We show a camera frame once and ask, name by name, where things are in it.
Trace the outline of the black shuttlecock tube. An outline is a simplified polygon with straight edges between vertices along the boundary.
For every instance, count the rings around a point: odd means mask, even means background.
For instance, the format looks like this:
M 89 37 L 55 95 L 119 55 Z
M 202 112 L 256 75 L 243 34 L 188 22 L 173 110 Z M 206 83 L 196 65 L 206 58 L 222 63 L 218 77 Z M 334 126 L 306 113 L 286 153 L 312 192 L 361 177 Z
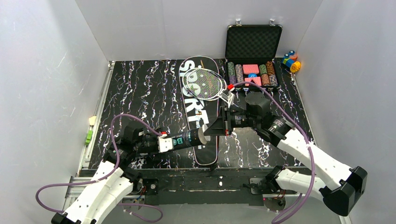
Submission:
M 203 145 L 200 141 L 199 131 L 200 127 L 171 136 L 174 150 Z

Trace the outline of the clear round tube lid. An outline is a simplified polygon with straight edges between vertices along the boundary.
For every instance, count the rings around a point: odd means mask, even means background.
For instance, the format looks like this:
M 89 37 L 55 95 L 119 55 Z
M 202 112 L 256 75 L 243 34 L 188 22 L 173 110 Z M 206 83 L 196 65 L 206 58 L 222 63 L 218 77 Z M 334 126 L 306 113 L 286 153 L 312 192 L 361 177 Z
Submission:
M 206 145 L 207 142 L 211 141 L 211 137 L 209 135 L 205 134 L 205 131 L 207 130 L 207 124 L 203 124 L 200 127 L 200 131 L 199 131 L 199 137 L 200 137 L 200 141 L 203 145 Z

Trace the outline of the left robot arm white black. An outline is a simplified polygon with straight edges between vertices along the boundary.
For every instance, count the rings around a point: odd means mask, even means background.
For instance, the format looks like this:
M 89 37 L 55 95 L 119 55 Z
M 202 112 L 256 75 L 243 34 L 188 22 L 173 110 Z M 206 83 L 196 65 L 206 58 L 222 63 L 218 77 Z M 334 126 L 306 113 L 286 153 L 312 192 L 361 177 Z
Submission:
M 139 174 L 128 173 L 132 160 L 173 149 L 166 132 L 157 129 L 144 133 L 143 128 L 125 129 L 124 136 L 108 148 L 90 181 L 70 183 L 84 186 L 77 199 L 65 210 L 57 211 L 53 224 L 100 224 L 131 193 L 141 180 Z

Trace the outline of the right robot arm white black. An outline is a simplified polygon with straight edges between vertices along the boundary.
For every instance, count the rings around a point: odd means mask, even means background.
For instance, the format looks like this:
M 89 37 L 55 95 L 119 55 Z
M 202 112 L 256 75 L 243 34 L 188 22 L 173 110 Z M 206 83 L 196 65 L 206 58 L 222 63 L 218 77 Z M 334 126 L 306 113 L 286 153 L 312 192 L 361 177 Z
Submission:
M 246 108 L 233 110 L 222 106 L 215 122 L 204 130 L 205 136 L 230 135 L 235 128 L 252 128 L 264 141 L 302 162 L 313 177 L 278 166 L 265 177 L 264 186 L 272 191 L 292 190 L 310 195 L 332 212 L 346 217 L 365 192 L 368 173 L 337 161 L 314 144 L 288 120 L 273 115 L 270 101 L 262 93 L 245 97 Z

